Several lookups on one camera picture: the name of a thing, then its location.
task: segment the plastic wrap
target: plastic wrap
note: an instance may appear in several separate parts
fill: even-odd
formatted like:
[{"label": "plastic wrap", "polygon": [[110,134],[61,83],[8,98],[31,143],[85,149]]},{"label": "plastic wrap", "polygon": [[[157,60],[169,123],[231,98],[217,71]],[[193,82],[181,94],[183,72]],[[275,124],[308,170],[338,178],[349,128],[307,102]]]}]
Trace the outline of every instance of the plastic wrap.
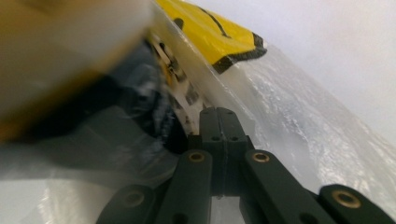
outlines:
[{"label": "plastic wrap", "polygon": [[[307,189],[347,185],[396,218],[394,147],[276,47],[219,75],[177,25],[155,11],[152,33],[173,51],[201,97],[237,114],[256,148],[275,153]],[[201,38],[210,41],[205,33]]]},{"label": "plastic wrap", "polygon": [[142,43],[73,101],[0,144],[0,223],[95,223],[117,190],[171,177],[177,156],[165,146],[181,138],[164,86]]}]

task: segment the black stripe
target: black stripe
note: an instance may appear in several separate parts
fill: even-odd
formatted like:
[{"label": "black stripe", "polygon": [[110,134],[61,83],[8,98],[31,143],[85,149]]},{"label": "black stripe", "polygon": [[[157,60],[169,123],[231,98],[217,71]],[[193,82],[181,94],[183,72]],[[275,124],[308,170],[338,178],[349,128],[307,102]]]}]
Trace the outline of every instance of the black stripe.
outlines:
[{"label": "black stripe", "polygon": [[227,38],[231,38],[230,36],[227,35],[227,33],[225,33],[224,29],[222,28],[221,24],[219,23],[219,21],[209,12],[207,12],[206,10],[204,10],[203,8],[200,7],[200,9],[206,14],[208,15],[212,21],[219,27],[219,29],[221,30],[221,34]]},{"label": "black stripe", "polygon": [[253,40],[254,46],[256,47],[254,50],[224,56],[220,60],[212,64],[213,68],[215,68],[215,70],[219,74],[222,74],[235,63],[260,58],[267,52],[267,49],[263,46],[264,41],[259,35],[256,35],[254,33]]}]

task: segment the white surface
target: white surface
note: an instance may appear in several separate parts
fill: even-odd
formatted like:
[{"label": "white surface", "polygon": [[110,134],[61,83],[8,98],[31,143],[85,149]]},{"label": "white surface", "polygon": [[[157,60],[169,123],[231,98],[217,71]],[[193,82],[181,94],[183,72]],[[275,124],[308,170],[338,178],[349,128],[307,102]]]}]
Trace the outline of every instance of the white surface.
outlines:
[{"label": "white surface", "polygon": [[261,35],[396,146],[396,2],[190,0]]}]

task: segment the yellow object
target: yellow object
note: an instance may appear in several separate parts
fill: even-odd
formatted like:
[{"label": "yellow object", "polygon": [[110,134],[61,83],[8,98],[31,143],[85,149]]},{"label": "yellow object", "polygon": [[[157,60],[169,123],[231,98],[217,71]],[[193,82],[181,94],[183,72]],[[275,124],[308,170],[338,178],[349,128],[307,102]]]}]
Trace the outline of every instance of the yellow object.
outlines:
[{"label": "yellow object", "polygon": [[220,74],[266,52],[261,37],[213,12],[178,0],[157,3]]},{"label": "yellow object", "polygon": [[0,1],[0,143],[101,78],[146,32],[146,0]]}]

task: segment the yellow plastic part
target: yellow plastic part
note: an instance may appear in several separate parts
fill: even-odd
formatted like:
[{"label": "yellow plastic part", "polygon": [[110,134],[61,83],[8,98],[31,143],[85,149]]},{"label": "yellow plastic part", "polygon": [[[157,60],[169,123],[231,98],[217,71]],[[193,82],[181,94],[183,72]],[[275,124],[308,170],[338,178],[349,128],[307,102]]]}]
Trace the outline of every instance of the yellow plastic part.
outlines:
[{"label": "yellow plastic part", "polygon": [[219,73],[266,52],[261,37],[216,13],[178,0],[157,3]]}]

